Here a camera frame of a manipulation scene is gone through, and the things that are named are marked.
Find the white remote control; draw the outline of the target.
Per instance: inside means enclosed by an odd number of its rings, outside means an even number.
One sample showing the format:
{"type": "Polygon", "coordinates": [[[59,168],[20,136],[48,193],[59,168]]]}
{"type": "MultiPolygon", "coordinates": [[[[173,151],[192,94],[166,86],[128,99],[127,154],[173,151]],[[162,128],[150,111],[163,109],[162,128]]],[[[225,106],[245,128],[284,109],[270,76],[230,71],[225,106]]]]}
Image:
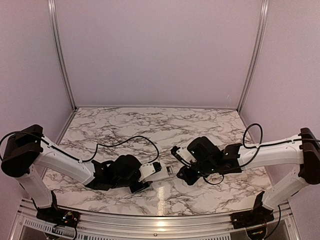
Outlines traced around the white remote control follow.
{"type": "Polygon", "coordinates": [[[156,172],[146,178],[147,181],[152,181],[152,182],[157,182],[157,181],[164,181],[164,180],[169,180],[172,179],[173,177],[176,176],[176,172],[173,170],[173,174],[168,174],[167,172],[167,167],[171,167],[170,165],[166,165],[163,167],[159,172],[156,172]]]}

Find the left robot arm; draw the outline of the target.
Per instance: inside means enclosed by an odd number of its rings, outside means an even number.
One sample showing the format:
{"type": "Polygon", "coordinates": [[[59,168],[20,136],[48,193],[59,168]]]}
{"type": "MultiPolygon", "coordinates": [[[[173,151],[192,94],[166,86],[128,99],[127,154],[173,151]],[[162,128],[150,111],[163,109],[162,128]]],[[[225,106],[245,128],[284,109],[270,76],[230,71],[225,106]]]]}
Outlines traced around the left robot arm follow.
{"type": "Polygon", "coordinates": [[[2,137],[6,142],[0,156],[1,170],[15,178],[44,215],[53,223],[63,219],[63,211],[54,202],[54,194],[34,169],[41,166],[66,175],[92,190],[129,187],[132,193],[149,186],[146,179],[161,168],[157,162],[141,163],[135,156],[119,156],[115,161],[82,160],[59,148],[43,134],[40,125],[13,131],[2,137]]]}

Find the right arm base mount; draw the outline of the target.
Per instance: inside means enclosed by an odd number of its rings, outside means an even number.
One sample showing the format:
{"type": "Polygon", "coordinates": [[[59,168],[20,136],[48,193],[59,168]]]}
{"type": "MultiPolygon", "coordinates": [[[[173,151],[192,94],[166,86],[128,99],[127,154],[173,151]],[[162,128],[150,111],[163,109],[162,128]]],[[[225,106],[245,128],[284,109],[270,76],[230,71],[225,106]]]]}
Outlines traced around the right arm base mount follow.
{"type": "Polygon", "coordinates": [[[230,218],[234,229],[263,225],[275,219],[273,211],[267,211],[267,213],[265,213],[260,211],[255,212],[253,210],[232,213],[230,218]]]}

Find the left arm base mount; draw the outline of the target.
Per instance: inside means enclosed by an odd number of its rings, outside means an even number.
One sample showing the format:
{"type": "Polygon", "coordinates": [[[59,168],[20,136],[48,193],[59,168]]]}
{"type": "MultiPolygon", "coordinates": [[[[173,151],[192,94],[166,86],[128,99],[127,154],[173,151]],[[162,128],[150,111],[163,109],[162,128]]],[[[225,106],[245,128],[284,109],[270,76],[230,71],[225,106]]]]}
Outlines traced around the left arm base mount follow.
{"type": "Polygon", "coordinates": [[[78,211],[63,208],[39,208],[37,210],[36,218],[57,226],[76,228],[80,219],[80,213],[78,211]]]}

